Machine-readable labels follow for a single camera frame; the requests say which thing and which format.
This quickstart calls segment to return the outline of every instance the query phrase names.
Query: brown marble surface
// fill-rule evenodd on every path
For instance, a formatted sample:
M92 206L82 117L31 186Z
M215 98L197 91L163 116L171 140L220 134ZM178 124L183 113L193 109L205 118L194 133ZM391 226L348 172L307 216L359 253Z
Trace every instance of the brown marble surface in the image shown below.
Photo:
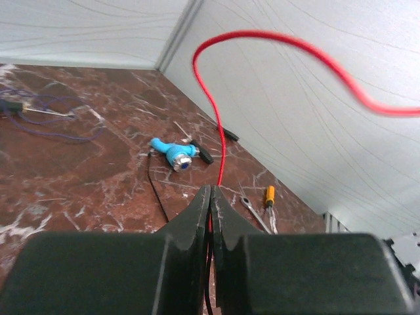
M153 232L162 227L165 221L146 177L146 155L152 137L182 144L185 136L174 120L210 150L215 162L208 166L196 158L192 168L176 173L163 155L154 153L152 177L169 218L188 205L201 185L217 181L221 153L214 126L158 72L4 65L0 84L82 98L106 126L96 140L78 143L30 135L0 119L0 286L26 240L40 231ZM79 136L97 130L98 120L86 106L68 102L79 108L77 121L37 130ZM52 106L59 110L60 105ZM28 117L44 119L38 114ZM269 184L276 187L279 232L324 231L321 217L228 140L222 189L253 224L239 197L245 194L262 211Z

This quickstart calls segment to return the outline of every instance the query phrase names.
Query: blue plastic connector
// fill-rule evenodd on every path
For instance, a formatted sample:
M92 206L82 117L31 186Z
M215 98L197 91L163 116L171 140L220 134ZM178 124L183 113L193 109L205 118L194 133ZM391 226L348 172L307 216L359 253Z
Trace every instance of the blue plastic connector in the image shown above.
M175 143L164 143L159 138L153 138L150 145L157 151L166 154L166 159L176 171L187 169L192 157L196 154L196 147L192 144L181 146Z

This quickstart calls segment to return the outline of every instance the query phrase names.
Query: metal tool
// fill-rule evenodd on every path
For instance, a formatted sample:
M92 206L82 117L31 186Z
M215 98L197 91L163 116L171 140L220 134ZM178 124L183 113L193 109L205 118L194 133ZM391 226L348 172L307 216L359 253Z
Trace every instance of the metal tool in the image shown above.
M250 210L250 212L253 214L253 216L256 218L256 220L261 224L262 228L264 228L265 232L272 234L271 230L267 227L267 225L264 223L264 221L261 219L259 214L256 212L256 210L253 208L252 203L249 201L248 198L245 196L241 197L241 203L245 208Z
M208 119L207 117L205 117L204 115L201 115L200 113L197 113L197 115L199 115L200 117L204 118L205 120L207 120L208 122L210 122L212 125L215 125L216 126L216 129L218 128L217 127L217 124L214 121ZM239 140L239 137L237 135L235 135L232 131L229 131L228 129L223 128L223 133L224 133L224 136L227 139L230 139L232 141L238 141Z
M202 146L200 143L198 143L197 140L193 139L186 131L176 122L173 122L177 127L186 135L188 139L190 139L190 144L198 148L199 150L199 157L206 163L206 164L212 164L215 160L210 155L210 153Z
M9 102L8 100L1 100L0 102L0 113L4 110L8 110L11 113L17 113L17 112L35 112L35 113L41 113L41 114L49 114L54 116L60 116L60 117L74 117L73 114L61 114L58 112L54 112L53 110L39 110L37 108L33 108L31 104L29 103L21 103L21 102Z
M271 231L274 234L277 234L277 219L276 219L276 213L274 212L273 205L274 205L274 195L275 190L273 186L269 186L267 188L267 193L265 197L265 205L266 205L266 211L268 212L268 215L270 217L270 227Z

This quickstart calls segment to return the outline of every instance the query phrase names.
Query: red cable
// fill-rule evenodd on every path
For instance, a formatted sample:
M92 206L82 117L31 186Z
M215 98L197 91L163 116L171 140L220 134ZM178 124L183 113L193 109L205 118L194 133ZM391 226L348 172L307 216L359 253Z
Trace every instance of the red cable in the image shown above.
M209 90L205 86L201 75L198 73L198 66L197 66L197 59L198 56L211 45L220 43L222 41L227 41L233 38L240 38L240 37L251 37L251 38L263 38L263 39L271 39L273 41L279 41L280 43L286 43L291 46L295 46L297 48L310 53L311 55L315 56L317 59L322 61L329 69L331 69L345 84L347 89L354 95L354 97L359 100L362 105L364 105L368 110L376 114L381 115L388 115L388 116L420 116L420 108L393 108L386 104L380 103L370 96L368 96L359 86L359 84L344 70L337 61L335 61L332 57L328 56L324 51L316 48L314 45L303 41L300 38L285 35L282 33L276 33L274 31L262 31L262 30L240 30L240 31L230 31L228 33L220 34L218 36L212 37L202 43L194 53L192 58L192 67L194 71L194 75L198 83L200 84L201 88L203 89L204 93L207 95L211 105L213 106L213 110L215 111L217 125L219 126L219 134L220 140L222 142L222 159L220 161L220 171L219 171L219 179L217 181L217 185L220 186L222 184L222 177L223 177L223 170L224 170L224 161L226 157L226 141L224 139L223 128L222 128L222 121L219 113L219 109L217 108L215 99L210 94Z

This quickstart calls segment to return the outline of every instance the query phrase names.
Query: white wall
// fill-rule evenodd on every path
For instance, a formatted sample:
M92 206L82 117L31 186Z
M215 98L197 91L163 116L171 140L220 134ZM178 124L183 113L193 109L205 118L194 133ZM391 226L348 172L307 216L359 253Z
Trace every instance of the white wall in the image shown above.
M416 0L205 0L165 75L207 113L191 56L211 36L262 28L302 37L339 60L375 98L420 105ZM224 124L317 213L390 237L420 227L420 119L359 106L311 57L241 39L203 53Z
M153 68L188 0L4 0L0 62Z

